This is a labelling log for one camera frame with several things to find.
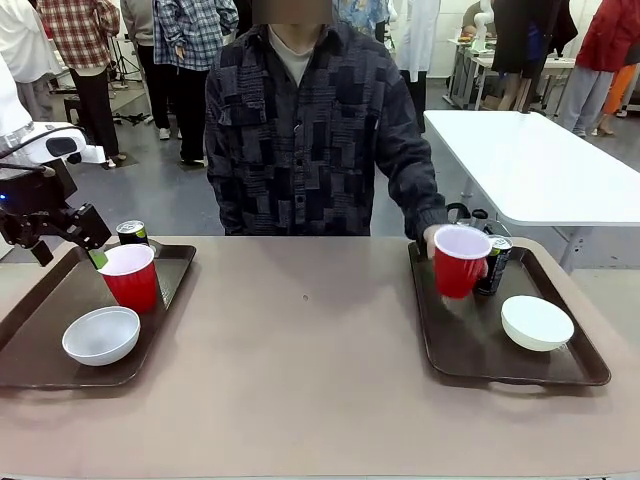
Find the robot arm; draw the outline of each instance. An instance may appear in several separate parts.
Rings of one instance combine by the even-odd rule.
[[[493,23],[491,0],[481,0],[480,8],[482,8],[482,13],[478,13],[474,18],[477,33],[471,46],[471,49],[478,53],[487,51],[487,24]]]
[[[111,236],[92,205],[66,203],[77,187],[64,161],[104,163],[102,147],[67,123],[34,123],[18,99],[0,56],[0,233],[30,249],[41,265],[53,258],[41,235],[57,235],[89,251]]]

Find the black cable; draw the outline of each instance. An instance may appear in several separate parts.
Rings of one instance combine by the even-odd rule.
[[[21,143],[20,145],[17,145],[15,147],[11,147],[9,150],[7,150],[6,152],[3,152],[0,154],[0,160],[2,160],[3,158],[7,158],[9,155],[13,155],[14,153],[16,153],[18,150],[23,149],[24,147],[26,147],[27,145],[35,142],[36,140],[40,140],[41,138],[44,138],[46,136],[51,135],[54,132],[60,132],[62,130],[80,130],[81,132],[84,133],[84,129],[80,128],[80,127],[76,127],[75,125],[69,125],[66,127],[59,127],[59,128],[54,128],[53,130],[47,130],[46,132],[41,133],[40,135],[36,135],[35,137],[30,138],[29,140],[27,140],[24,143]]]

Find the checkered shirt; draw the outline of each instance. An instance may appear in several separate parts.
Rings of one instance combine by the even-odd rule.
[[[254,26],[207,80],[208,178],[227,235],[369,235],[376,165],[407,236],[447,223],[431,148],[384,45],[328,26],[300,86]]]
[[[233,0],[154,0],[154,62],[207,71],[238,25]],[[176,47],[184,48],[184,60]]]
[[[40,0],[38,10],[68,67],[109,64],[107,37],[120,31],[120,14],[109,0]]]

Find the person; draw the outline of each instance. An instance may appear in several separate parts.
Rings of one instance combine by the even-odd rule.
[[[154,61],[178,70],[182,163],[204,163],[205,82],[223,36],[235,31],[238,12],[233,0],[155,0],[153,18]]]
[[[640,2],[603,0],[596,12],[569,77],[558,123],[579,137],[595,125],[630,47],[640,41]]]
[[[498,110],[521,110],[530,89],[544,93],[543,83],[533,84],[542,60],[551,50],[559,55],[573,40],[575,27],[569,0],[494,0],[494,23],[498,34],[492,70],[506,74],[506,89]],[[556,21],[550,21],[557,10]],[[549,51],[545,51],[545,35],[551,30]]]
[[[482,13],[482,7],[480,6],[480,2],[476,2],[467,8],[467,11],[462,18],[462,34],[463,36],[471,36],[474,37],[478,32],[476,28],[476,15]],[[496,25],[494,22],[487,24],[487,37],[495,38],[496,36]]]
[[[340,19],[384,43],[389,0],[334,0],[334,8]]]
[[[39,0],[38,10],[70,69],[82,105],[80,121],[113,168],[115,161],[127,158],[113,125],[107,77],[111,55],[106,38],[120,31],[120,12],[109,0]]]
[[[31,118],[36,122],[53,121],[49,80],[62,69],[28,0],[0,2],[0,54]]]
[[[236,36],[244,35],[253,25],[253,0],[234,0],[238,10],[238,27]]]
[[[611,128],[611,119],[620,109],[622,97],[624,97],[629,84],[633,80],[638,63],[640,63],[640,43],[636,43],[629,49],[627,58],[624,61],[625,66],[613,76],[609,96],[604,104],[603,116],[600,123],[598,123],[598,135],[615,135]]]
[[[149,88],[151,114],[160,140],[171,138],[167,114],[169,91],[175,82],[175,72],[169,65],[153,61],[153,0],[120,0],[122,18],[133,42]]]
[[[272,0],[269,23],[225,46],[209,73],[207,176],[226,234],[369,235],[377,165],[407,235],[432,252],[447,214],[398,68],[332,20],[330,2],[296,1]]]
[[[398,46],[396,65],[407,83],[416,110],[420,133],[426,130],[424,111],[427,108],[427,73],[436,39],[440,0],[412,1],[407,8],[407,27]]]

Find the hand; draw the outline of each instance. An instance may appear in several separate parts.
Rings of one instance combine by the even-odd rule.
[[[427,258],[431,260],[436,255],[436,232],[440,230],[442,225],[431,225],[424,231],[424,241],[427,245]]]
[[[433,259],[436,255],[436,232],[442,228],[443,225],[431,225],[424,231],[424,241],[427,244],[427,258],[429,260]],[[482,273],[480,273],[480,278],[484,278],[489,274],[489,265],[487,261],[484,261],[482,266]]]

